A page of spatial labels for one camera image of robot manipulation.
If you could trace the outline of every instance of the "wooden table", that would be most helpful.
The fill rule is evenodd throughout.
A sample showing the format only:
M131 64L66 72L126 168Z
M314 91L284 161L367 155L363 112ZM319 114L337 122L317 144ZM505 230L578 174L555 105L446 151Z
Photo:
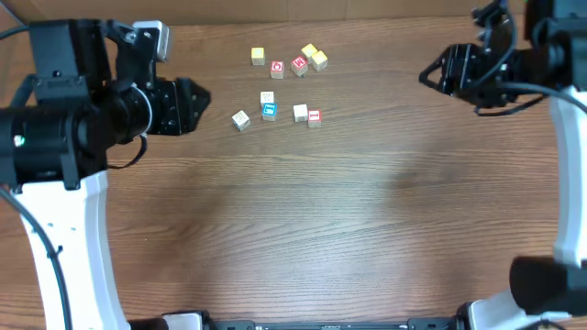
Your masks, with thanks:
M558 174L547 108L478 118L417 82L449 44L472 41L467 17L174 32L159 75L195 79L213 103L196 132L150 137L143 161L109 173L127 318L181 309L264 322L452 315L507 288L515 256L551 253ZM327 54L325 71L275 81L269 65L250 64L251 47L287 63L308 42ZM0 64L7 105L33 72L26 35L3 41ZM275 123L261 119L261 91L275 92ZM294 122L303 103L322 108L321 128ZM241 109L252 126L238 132L230 117ZM113 148L110 161L137 148ZM27 238L0 207L0 325L42 328Z

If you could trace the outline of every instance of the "small block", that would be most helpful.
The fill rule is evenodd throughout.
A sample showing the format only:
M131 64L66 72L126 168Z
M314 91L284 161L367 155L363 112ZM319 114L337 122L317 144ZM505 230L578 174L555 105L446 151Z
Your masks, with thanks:
M292 71L295 72L298 77L302 76L308 71L308 61L302 56L298 56L295 60L292 60Z
M308 60L308 62L312 63L312 55L316 54L318 49L314 47L312 44L308 44L304 48L302 48L302 55Z
M308 111L308 127L321 127L322 126L322 111L309 110Z
M275 100L273 98L273 92L260 93L260 106L264 106L267 103L275 103Z
M277 105L265 104L261 113L263 115L263 120L275 121L275 119L277 119Z
M253 65L265 65L265 49L263 47L250 49L250 58Z
M299 104L293 106L293 118L295 122L308 120L308 106L306 104Z
M250 126L250 119L244 111L240 110L236 115L232 116L232 122L238 128L239 131Z
M283 79L285 74L285 70L283 67L283 62L281 60L272 60L271 61L271 77L273 79Z
M312 55L312 65L316 71L322 71L328 65L328 57L322 50Z

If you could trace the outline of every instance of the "cardboard surface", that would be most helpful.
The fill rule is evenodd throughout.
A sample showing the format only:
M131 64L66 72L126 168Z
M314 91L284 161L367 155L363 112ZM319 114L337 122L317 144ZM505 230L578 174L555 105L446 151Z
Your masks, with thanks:
M25 21L114 18L132 23L160 19L168 25L321 21L384 17L468 15L490 0L5 0ZM517 14L523 0L511 0Z

